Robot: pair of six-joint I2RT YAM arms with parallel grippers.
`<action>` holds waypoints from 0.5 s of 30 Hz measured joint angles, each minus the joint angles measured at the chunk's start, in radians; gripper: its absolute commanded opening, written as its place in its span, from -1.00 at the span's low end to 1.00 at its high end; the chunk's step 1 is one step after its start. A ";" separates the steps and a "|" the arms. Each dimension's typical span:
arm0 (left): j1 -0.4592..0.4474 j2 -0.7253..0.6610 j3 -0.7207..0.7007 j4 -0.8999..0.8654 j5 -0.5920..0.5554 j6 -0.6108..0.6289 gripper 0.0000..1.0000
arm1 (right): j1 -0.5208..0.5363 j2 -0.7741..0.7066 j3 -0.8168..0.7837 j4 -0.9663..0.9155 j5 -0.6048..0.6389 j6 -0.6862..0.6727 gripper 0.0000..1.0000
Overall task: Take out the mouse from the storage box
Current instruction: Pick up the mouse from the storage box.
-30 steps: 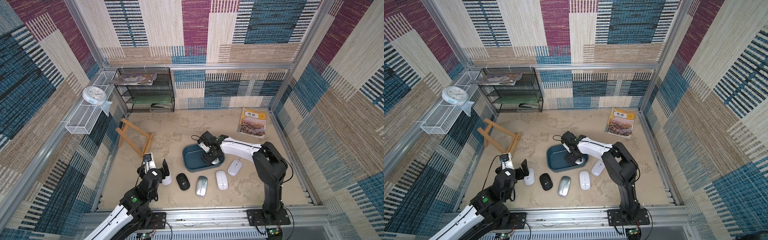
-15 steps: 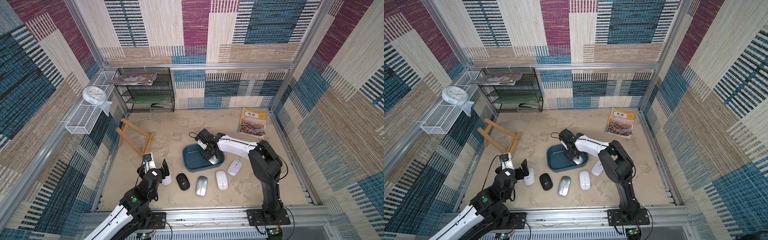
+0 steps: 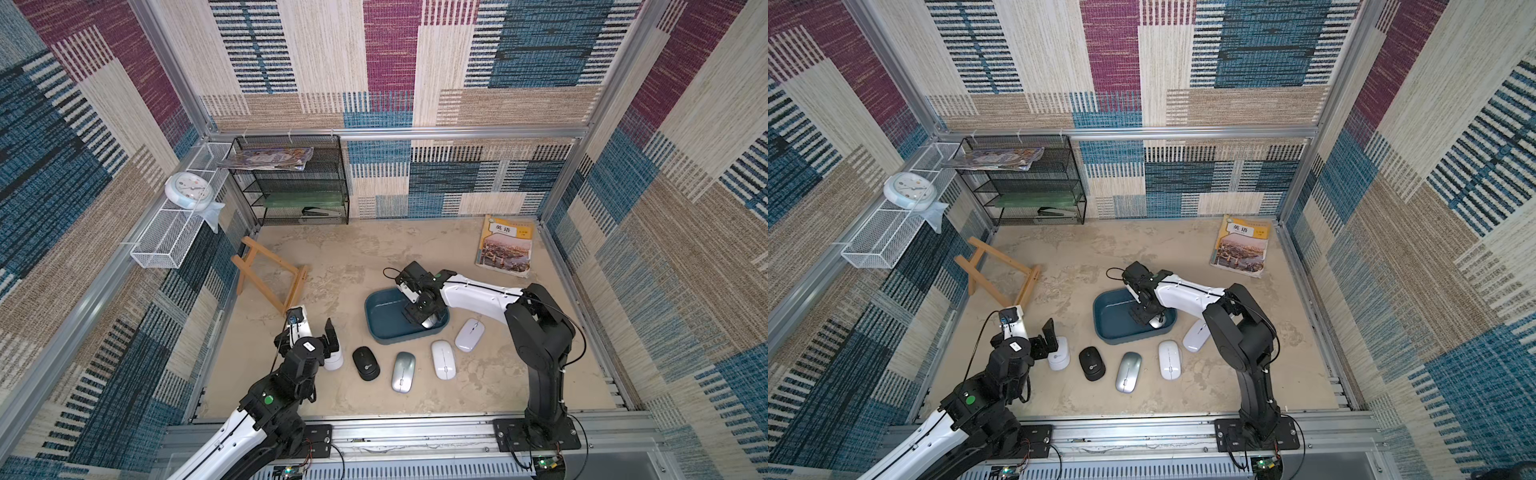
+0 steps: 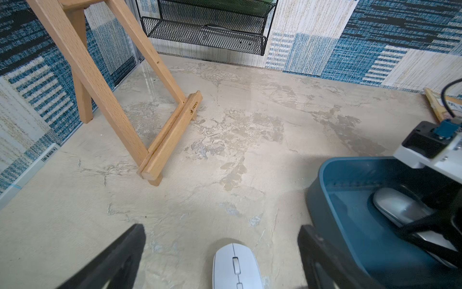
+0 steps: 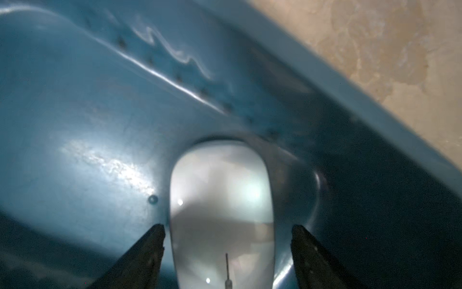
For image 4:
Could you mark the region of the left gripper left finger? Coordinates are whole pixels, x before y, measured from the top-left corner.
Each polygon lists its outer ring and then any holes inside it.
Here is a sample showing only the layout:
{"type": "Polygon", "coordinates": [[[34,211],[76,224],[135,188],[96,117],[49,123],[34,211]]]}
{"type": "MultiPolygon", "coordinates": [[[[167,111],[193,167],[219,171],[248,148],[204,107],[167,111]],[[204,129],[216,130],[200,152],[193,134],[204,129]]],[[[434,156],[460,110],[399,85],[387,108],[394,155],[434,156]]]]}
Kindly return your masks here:
{"type": "Polygon", "coordinates": [[[133,288],[145,244],[144,226],[139,223],[134,224],[59,287],[61,289],[133,288]]]}

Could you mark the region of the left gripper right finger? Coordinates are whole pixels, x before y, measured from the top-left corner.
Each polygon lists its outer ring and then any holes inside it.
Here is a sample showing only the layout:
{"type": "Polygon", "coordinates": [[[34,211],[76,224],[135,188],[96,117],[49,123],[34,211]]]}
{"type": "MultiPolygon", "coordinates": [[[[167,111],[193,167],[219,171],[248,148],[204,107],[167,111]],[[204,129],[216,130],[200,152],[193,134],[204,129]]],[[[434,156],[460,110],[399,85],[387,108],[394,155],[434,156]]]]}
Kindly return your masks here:
{"type": "Polygon", "coordinates": [[[303,225],[297,237],[309,289],[374,289],[375,281],[344,257],[312,225],[303,225]]]}

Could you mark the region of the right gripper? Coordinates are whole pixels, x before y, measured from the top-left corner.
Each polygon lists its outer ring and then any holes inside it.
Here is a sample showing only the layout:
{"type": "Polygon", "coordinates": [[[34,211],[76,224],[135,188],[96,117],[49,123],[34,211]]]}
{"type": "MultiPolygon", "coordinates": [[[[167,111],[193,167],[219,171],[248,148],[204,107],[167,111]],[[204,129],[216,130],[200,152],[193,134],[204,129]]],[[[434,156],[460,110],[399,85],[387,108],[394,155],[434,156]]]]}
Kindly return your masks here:
{"type": "Polygon", "coordinates": [[[422,198],[433,213],[404,213],[398,236],[448,267],[462,266],[462,185],[455,181],[422,198]]]}

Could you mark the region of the silver mouse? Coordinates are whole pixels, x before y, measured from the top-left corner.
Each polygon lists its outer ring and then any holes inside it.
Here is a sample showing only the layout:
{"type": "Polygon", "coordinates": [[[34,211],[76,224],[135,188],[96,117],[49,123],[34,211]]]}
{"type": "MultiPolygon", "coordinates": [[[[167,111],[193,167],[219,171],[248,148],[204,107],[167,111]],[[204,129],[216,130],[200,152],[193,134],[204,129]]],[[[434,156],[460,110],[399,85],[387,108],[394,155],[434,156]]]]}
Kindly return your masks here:
{"type": "Polygon", "coordinates": [[[425,250],[445,266],[455,269],[462,266],[460,242],[435,223],[414,228],[420,221],[433,217],[437,211],[410,196],[388,187],[378,189],[372,196],[373,204],[387,219],[398,227],[398,236],[425,250]]]}

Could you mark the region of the teal plastic storage box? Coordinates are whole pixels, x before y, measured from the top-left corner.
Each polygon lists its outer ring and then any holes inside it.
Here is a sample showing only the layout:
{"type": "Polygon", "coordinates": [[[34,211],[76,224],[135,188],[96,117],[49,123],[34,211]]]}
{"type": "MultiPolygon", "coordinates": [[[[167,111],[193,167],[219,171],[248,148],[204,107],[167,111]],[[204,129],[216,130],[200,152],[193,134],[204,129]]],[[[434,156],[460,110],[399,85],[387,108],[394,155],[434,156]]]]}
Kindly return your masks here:
{"type": "Polygon", "coordinates": [[[460,269],[396,235],[397,227],[373,203],[382,188],[433,206],[443,203],[445,189],[459,185],[431,168],[413,169],[393,157],[331,158],[306,192],[315,229],[388,289],[459,289],[460,269]]]}

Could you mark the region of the white slim mouse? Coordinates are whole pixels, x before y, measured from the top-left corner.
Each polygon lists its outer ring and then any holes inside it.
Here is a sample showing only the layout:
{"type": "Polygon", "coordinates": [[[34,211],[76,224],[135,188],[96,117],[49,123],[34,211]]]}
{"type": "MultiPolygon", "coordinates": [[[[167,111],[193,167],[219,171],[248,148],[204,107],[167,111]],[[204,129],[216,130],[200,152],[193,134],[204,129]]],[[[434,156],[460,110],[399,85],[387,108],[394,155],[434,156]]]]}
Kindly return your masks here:
{"type": "Polygon", "coordinates": [[[213,289],[263,289],[259,266],[252,250],[239,243],[220,248],[214,255],[213,289]]]}

